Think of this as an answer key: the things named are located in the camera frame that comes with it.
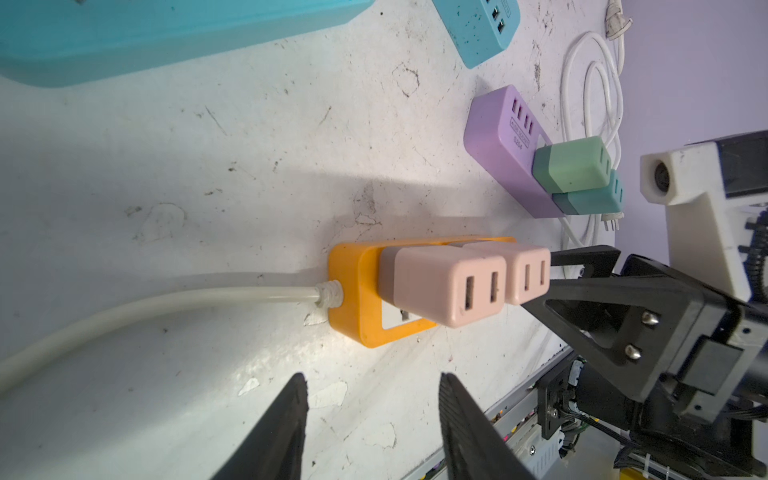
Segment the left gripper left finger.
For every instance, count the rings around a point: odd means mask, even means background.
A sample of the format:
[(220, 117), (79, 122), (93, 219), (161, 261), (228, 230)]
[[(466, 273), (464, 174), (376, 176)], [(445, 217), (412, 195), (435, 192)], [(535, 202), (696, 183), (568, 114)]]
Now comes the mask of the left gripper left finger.
[(295, 373), (213, 479), (300, 479), (308, 410), (306, 379)]

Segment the teal mountain-shaped power strip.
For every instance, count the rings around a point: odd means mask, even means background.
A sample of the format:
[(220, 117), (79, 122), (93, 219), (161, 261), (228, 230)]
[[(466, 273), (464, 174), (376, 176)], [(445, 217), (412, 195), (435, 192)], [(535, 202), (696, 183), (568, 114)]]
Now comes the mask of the teal mountain-shaped power strip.
[(345, 24), (368, 1), (4, 1), (1, 74), (58, 88)]

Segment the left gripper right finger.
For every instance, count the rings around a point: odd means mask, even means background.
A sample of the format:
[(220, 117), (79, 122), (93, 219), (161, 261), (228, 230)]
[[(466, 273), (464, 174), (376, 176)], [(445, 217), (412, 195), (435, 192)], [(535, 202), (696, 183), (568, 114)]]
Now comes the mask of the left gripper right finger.
[(441, 374), (438, 397), (449, 479), (534, 479), (457, 376)]

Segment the orange power strip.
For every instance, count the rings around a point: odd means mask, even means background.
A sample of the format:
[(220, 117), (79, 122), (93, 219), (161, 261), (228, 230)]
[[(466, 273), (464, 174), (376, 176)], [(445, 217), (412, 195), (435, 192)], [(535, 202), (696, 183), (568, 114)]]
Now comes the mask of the orange power strip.
[(376, 348), (440, 325), (382, 300), (377, 291), (379, 257), (388, 247), (463, 247), (466, 243), (480, 241), (487, 240), (484, 237), (447, 237), (336, 245), (329, 254), (328, 276), (340, 283), (343, 300), (340, 306), (329, 311), (331, 327), (367, 348)]

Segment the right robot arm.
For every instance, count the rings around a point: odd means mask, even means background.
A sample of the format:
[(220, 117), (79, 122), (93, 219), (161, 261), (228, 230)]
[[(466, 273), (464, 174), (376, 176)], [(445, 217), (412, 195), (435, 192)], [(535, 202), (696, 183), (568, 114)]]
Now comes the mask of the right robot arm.
[(767, 308), (610, 246), (553, 254), (582, 267), (525, 309), (571, 353), (540, 380), (545, 437), (587, 425), (691, 479), (763, 477), (753, 426), (767, 418)]

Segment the pink charger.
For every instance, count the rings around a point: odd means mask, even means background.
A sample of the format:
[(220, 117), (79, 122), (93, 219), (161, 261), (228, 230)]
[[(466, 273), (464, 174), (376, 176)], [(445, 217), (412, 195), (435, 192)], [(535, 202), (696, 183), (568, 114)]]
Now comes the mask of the pink charger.
[(521, 306), (545, 295), (550, 288), (551, 252), (536, 245), (516, 242), (480, 241), (464, 248), (498, 255), (506, 261), (505, 302)]
[(388, 247), (379, 257), (382, 300), (420, 319), (460, 328), (500, 313), (506, 260), (453, 245)]

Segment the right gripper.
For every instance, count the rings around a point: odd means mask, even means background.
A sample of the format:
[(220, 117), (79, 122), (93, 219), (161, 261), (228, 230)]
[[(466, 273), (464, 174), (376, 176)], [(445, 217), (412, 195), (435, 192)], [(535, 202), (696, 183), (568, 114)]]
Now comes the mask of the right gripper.
[(734, 396), (766, 389), (742, 382), (767, 342), (765, 311), (646, 257), (595, 245), (551, 253), (552, 267), (581, 266), (583, 278), (555, 280), (523, 308), (583, 357), (625, 397), (654, 388), (678, 416), (711, 423)]

